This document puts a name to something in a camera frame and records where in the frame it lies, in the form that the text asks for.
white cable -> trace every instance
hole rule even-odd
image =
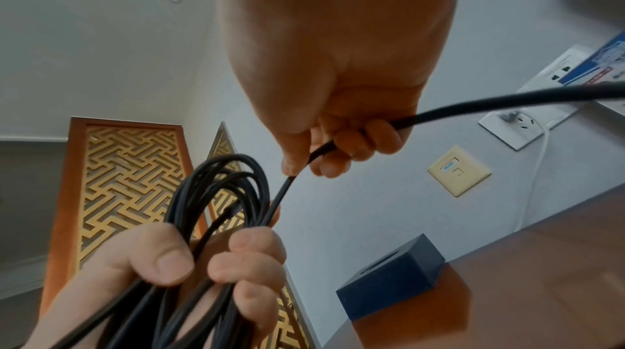
[[[540,170],[540,166],[542,165],[542,160],[544,160],[545,154],[547,153],[547,146],[549,146],[549,134],[550,134],[549,128],[547,128],[545,124],[541,123],[540,120],[537,120],[535,117],[532,117],[531,114],[528,114],[524,110],[521,112],[521,114],[528,116],[530,119],[536,122],[536,124],[542,130],[542,133],[544,134],[544,138],[542,140],[542,147],[540,149],[538,159],[536,160],[536,165],[534,165],[534,172],[532,173],[532,182],[529,187],[529,193],[527,194],[527,202],[523,205],[523,208],[521,209],[521,213],[519,214],[519,217],[517,218],[516,226],[514,227],[514,232],[519,231],[526,224],[525,220],[527,219],[527,210],[529,209],[529,205],[532,201],[532,194],[534,193],[534,187],[536,186],[536,179],[538,178],[538,171]]]

lattice panel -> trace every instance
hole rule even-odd
[[[88,127],[79,265],[118,232],[163,221],[183,178],[174,131]]]
[[[232,146],[232,141],[228,137],[227,132],[225,131],[222,125],[222,127],[219,129],[219,132],[217,133],[217,137],[215,138],[215,142],[212,147],[212,151],[211,151],[211,154],[209,155],[209,158],[228,155],[228,154],[232,154],[233,152],[234,152],[234,147]],[[242,170],[240,165],[236,162],[229,164],[228,168],[235,170],[235,171]],[[215,216],[219,216],[223,212],[223,209],[226,208],[229,204],[231,204],[235,200],[236,200],[236,197],[233,194],[229,193],[228,191],[221,190],[212,201],[212,207],[213,207],[213,211],[215,212]],[[219,228],[219,231],[221,232],[223,230],[228,230],[233,227],[242,225],[244,218],[245,216],[243,215],[243,212],[239,212],[239,214],[237,214],[230,221],[227,221],[226,223],[224,223]],[[294,307],[291,304],[293,297],[289,293],[287,287],[283,288],[283,292],[285,293],[285,296],[289,301],[289,304],[286,304],[286,306],[290,305],[290,308],[294,310]],[[289,320],[288,314],[286,313],[286,310],[285,310],[285,304],[279,298],[278,298],[278,309],[279,309],[278,324],[276,325],[273,332],[269,334],[269,336],[265,338],[264,341],[262,341],[262,343],[258,346],[258,349],[308,349],[310,348],[308,340],[306,339],[304,335],[304,329],[299,325],[298,320],[295,320],[295,321]],[[301,334],[296,334],[296,332],[294,331],[294,326],[296,326],[296,328],[299,329],[299,332],[301,332]],[[303,337],[301,344],[298,341],[297,335],[299,335],[300,337]]]

black cable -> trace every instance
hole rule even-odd
[[[464,102],[390,123],[396,130],[401,130],[424,122],[471,113],[530,105],[614,99],[625,99],[625,82],[548,89]],[[336,145],[332,141],[324,144],[311,154],[309,163],[335,149]],[[250,171],[231,171],[227,165],[234,161],[248,166]],[[295,176],[288,177],[270,204],[267,178],[253,158],[242,154],[214,157],[202,163],[182,181],[172,196],[165,221],[175,225],[189,243],[197,220],[219,191],[224,189],[237,197],[237,201],[224,209],[196,243],[193,256],[197,260],[211,235],[240,210],[243,210],[245,216],[245,227],[268,226],[294,180]],[[209,311],[186,334],[175,340],[184,320],[213,285],[207,278],[176,309],[179,286],[158,288],[139,279],[125,293],[100,309],[51,349],[73,347],[109,317],[111,318],[105,332],[98,342],[98,349],[201,349],[211,331],[214,331],[213,349],[249,348],[254,329],[234,304],[232,284],[223,285]]]

yellow wall plate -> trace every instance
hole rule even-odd
[[[461,196],[492,174],[487,166],[459,146],[453,146],[436,160],[428,172],[455,197]]]

power outlet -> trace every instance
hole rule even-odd
[[[529,92],[553,87],[562,87],[558,79],[569,73],[592,54],[592,50],[583,46],[574,46],[541,70],[532,80],[528,81],[517,92]],[[579,109],[578,105],[561,104],[532,106],[521,110],[536,120],[540,120],[547,128],[552,129]],[[482,117],[479,124],[496,137],[507,143],[514,150],[521,150],[542,135],[540,127],[533,123],[527,115],[520,115],[513,122],[506,122],[492,111]]]

